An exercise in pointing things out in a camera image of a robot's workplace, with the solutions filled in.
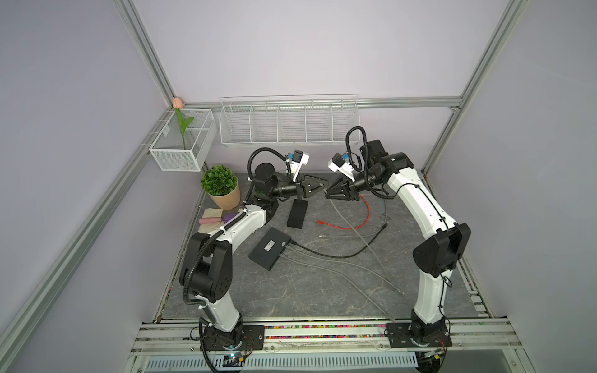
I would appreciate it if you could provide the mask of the black ribbed network switch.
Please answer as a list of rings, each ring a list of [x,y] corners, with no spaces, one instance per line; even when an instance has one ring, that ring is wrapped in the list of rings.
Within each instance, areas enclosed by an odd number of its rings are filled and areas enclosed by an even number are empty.
[[[287,220],[287,227],[302,229],[309,203],[306,200],[296,199]]]

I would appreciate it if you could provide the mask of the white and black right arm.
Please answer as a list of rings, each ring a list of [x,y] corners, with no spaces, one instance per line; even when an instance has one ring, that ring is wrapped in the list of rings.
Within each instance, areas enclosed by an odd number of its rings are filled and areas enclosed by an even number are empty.
[[[360,152],[354,153],[346,141],[346,152],[335,154],[329,161],[329,169],[340,176],[326,189],[325,197],[358,200],[361,192],[368,191],[383,200],[401,199],[424,238],[413,251],[419,285],[406,336],[420,347],[439,343],[447,348],[451,323],[445,311],[446,295],[471,229],[441,207],[404,153],[389,154],[381,141],[369,141],[361,126],[352,127],[346,135],[351,137],[356,131],[362,136]]]

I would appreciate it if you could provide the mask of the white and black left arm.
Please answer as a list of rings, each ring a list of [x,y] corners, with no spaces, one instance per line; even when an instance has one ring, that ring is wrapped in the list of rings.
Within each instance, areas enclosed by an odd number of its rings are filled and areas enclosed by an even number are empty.
[[[235,250],[272,220],[282,200],[293,201],[287,225],[302,228],[308,198],[323,191],[329,184],[325,179],[300,172],[309,161],[306,152],[296,150],[282,155],[272,148],[262,147],[252,156],[262,152],[280,158],[286,171],[279,173],[270,163],[253,168],[253,162],[249,160],[250,187],[238,213],[210,233],[191,236],[180,269],[183,302],[198,307],[207,315],[208,318],[200,322],[199,340],[202,343],[211,341],[213,350],[239,348],[243,342],[243,317],[229,293]]]

